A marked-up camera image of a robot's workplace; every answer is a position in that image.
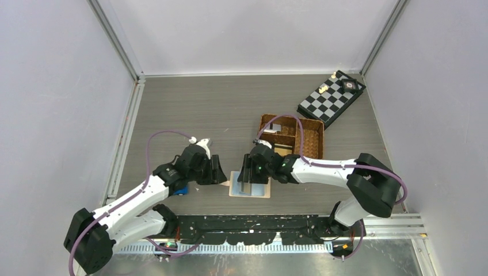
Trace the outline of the beige leather card holder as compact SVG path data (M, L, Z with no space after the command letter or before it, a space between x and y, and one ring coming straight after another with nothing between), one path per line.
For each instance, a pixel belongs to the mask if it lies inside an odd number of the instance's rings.
M247 198L270 198L271 183L270 178L266 184L238 182L239 171L232 171L229 180L221 183L221 186L228 187L230 197Z

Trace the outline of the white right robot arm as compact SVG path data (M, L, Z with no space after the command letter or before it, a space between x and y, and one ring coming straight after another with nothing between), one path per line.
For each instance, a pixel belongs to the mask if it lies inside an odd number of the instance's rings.
M321 183L348 189L351 197L335 204L328 218L331 233L343 236L369 215L389 218L407 196L403 180L370 154L348 160L319 160L298 154L282 156L257 144L243 158L238 182L266 184Z

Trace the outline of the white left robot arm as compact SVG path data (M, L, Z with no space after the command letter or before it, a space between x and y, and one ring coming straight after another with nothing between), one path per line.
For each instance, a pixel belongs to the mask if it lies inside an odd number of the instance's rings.
M176 216L162 201L177 195L190 182L215 185L226 180L218 155L210 152L210 140L191 138L174 161L150 170L140 185L122 197L93 211L82 208L73 215L63 242L70 254L70 275L74 275L75 263L86 274L100 271L114 253L142 238L157 234L172 237Z

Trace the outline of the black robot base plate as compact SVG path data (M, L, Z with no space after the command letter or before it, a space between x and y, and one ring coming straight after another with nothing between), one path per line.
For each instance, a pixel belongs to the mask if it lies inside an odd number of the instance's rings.
M327 216L296 215L180 215L170 222L171 232L151 238L178 240L182 244L268 245L279 237L283 245L321 244L337 237L350 240L365 234L359 222L349 229L335 229Z

